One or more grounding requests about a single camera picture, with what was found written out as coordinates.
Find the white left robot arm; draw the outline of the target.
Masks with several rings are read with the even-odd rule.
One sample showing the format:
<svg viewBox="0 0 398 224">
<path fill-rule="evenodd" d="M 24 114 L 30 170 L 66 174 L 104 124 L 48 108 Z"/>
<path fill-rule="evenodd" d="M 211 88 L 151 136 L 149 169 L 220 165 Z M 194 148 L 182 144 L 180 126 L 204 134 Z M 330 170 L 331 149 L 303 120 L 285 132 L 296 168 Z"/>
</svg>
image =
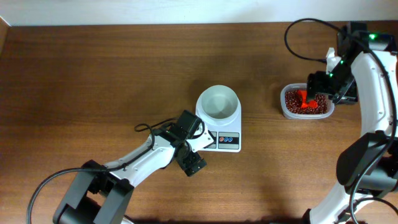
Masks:
<svg viewBox="0 0 398 224">
<path fill-rule="evenodd" d="M 206 124 L 185 110 L 174 123 L 152 128 L 144 144 L 128 155 L 100 165 L 86 162 L 74 178 L 54 223 L 126 223 L 134 189 L 153 172 L 177 161 L 191 177 L 206 166 L 198 151 L 213 144 Z"/>
</svg>

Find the white digital kitchen scale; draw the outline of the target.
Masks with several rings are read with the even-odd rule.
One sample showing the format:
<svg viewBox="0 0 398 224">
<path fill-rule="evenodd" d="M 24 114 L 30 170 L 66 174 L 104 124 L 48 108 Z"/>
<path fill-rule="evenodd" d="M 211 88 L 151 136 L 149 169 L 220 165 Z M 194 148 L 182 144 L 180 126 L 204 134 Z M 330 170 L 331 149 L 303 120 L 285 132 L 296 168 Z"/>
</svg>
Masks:
<svg viewBox="0 0 398 224">
<path fill-rule="evenodd" d="M 204 151 L 239 152 L 242 142 L 241 104 L 238 99 L 238 110 L 229 118 L 213 119 L 206 115 L 197 101 L 196 115 L 204 121 L 215 142 Z"/>
</svg>

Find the red adzuki beans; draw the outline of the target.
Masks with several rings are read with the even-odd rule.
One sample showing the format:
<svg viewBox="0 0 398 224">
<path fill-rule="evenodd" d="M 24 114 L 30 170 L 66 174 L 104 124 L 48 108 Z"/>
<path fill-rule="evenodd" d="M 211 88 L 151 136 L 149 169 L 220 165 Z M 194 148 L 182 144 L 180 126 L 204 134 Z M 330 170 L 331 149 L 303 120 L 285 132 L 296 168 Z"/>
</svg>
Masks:
<svg viewBox="0 0 398 224">
<path fill-rule="evenodd" d="M 288 102 L 288 109 L 293 113 L 299 114 L 323 114 L 326 113 L 326 98 L 323 95 L 315 95 L 315 100 L 318 103 L 318 108 L 301 109 L 301 97 L 297 95 L 297 90 L 287 92 L 285 94 Z"/>
</svg>

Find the red measuring scoop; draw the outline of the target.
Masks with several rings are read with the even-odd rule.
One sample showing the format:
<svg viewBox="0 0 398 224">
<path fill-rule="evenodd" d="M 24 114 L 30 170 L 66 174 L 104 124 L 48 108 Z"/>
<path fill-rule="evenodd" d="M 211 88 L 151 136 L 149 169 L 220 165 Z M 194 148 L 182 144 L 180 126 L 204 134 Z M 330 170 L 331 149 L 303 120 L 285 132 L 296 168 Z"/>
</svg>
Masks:
<svg viewBox="0 0 398 224">
<path fill-rule="evenodd" d="M 306 90 L 297 90 L 297 95 L 301 97 L 301 109 L 306 108 L 318 108 L 318 103 L 315 100 L 307 100 L 307 91 Z"/>
</svg>

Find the white bowl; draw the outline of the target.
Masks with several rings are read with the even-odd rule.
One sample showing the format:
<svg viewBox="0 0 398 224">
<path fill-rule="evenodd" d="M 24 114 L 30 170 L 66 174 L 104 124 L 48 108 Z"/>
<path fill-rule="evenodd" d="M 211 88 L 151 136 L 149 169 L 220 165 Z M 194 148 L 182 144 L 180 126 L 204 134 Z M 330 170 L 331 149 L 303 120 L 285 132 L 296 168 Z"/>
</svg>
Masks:
<svg viewBox="0 0 398 224">
<path fill-rule="evenodd" d="M 198 99 L 206 115 L 213 119 L 226 119 L 238 110 L 238 96 L 228 86 L 214 85 L 207 88 Z"/>
</svg>

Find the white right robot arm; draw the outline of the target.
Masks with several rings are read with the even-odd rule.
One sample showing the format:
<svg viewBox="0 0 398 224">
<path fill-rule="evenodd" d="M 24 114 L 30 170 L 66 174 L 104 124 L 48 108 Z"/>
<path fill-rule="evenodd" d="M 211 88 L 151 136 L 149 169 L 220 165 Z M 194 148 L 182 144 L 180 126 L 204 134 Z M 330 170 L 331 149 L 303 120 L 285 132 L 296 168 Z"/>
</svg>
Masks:
<svg viewBox="0 0 398 224">
<path fill-rule="evenodd" d="M 397 210 L 384 197 L 397 191 L 397 46 L 393 35 L 368 31 L 362 22 L 337 28 L 325 71 L 311 73 L 307 97 L 326 95 L 333 105 L 359 103 L 361 135 L 336 165 L 337 182 L 302 223 L 357 223 L 371 202 Z"/>
</svg>

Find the clear plastic bean container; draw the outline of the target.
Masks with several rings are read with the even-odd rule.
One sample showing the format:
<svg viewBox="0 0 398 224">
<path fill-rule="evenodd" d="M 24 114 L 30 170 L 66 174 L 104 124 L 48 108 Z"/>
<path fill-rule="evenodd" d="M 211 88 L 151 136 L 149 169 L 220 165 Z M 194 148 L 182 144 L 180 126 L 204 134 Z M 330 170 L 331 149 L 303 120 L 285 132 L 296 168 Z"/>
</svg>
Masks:
<svg viewBox="0 0 398 224">
<path fill-rule="evenodd" d="M 285 86 L 281 93 L 280 93 L 280 103 L 283 111 L 283 115 L 287 119 L 324 119 L 329 117 L 335 109 L 335 105 L 332 103 L 331 100 L 326 98 L 326 113 L 323 114 L 299 114 L 299 113 L 293 113 L 291 110 L 288 109 L 288 102 L 285 94 L 287 92 L 295 91 L 295 90 L 306 90 L 307 84 L 306 83 L 294 83 L 294 84 L 289 84 Z"/>
</svg>

